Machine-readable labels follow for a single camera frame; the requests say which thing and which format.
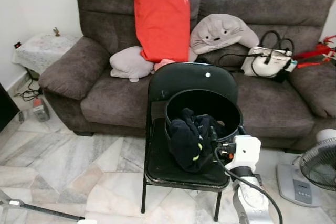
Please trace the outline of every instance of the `white tablecloth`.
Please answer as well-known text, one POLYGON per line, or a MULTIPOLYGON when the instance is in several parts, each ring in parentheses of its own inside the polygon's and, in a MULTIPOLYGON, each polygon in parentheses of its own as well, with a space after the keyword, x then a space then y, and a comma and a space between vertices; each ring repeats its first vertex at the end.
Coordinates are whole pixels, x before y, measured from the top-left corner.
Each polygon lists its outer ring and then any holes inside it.
POLYGON ((42 74, 51 64, 62 57, 80 37, 55 34, 39 34, 15 49, 13 63, 21 64, 42 74))

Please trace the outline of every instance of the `gray robot arm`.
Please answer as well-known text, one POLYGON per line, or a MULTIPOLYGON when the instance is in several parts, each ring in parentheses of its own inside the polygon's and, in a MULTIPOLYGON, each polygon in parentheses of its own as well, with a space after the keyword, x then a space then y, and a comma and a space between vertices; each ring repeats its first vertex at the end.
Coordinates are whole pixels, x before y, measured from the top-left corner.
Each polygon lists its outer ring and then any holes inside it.
MULTIPOLYGON (((260 187, 258 179, 253 175, 256 163, 259 160, 260 140, 247 135, 235 136, 233 144, 235 145, 234 158, 225 165, 225 168, 238 177, 260 187)), ((239 180, 234 178, 232 180, 234 181, 233 189, 235 191, 233 204, 239 216, 239 223, 274 224, 268 212, 269 201, 267 197, 239 180)))

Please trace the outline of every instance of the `sofa armrest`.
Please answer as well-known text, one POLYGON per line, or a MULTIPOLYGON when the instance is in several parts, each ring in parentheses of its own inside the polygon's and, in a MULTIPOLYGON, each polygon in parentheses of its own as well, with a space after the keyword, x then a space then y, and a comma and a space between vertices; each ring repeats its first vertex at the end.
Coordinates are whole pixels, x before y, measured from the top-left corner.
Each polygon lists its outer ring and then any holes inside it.
POLYGON ((83 99, 109 62, 110 54, 94 40, 82 37, 39 78, 42 89, 75 100, 83 99))
POLYGON ((295 69, 289 81, 316 116, 336 118, 336 67, 333 64, 295 69))

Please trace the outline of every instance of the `folding chair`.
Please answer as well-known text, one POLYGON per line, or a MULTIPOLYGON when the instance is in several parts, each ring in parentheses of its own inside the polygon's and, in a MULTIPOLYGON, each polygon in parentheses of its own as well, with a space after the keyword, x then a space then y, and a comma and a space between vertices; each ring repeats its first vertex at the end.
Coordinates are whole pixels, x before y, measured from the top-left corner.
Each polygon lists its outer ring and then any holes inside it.
POLYGON ((205 89, 237 103, 238 86, 226 70, 201 63, 172 63, 156 72, 149 84, 146 119, 146 147, 141 212, 145 213, 147 185, 217 192, 214 221, 218 221, 222 191, 229 183, 222 168, 211 163, 209 169, 188 173, 179 167, 169 152, 165 119, 152 122, 152 102, 167 101, 187 89, 205 89))

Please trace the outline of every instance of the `red pillow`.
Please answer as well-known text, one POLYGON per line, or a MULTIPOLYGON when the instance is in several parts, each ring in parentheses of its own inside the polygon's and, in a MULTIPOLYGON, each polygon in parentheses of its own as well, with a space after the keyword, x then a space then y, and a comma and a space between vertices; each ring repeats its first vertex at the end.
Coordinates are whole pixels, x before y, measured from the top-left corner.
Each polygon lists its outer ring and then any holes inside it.
POLYGON ((188 61, 189 0, 134 0, 136 36, 148 61, 188 61))

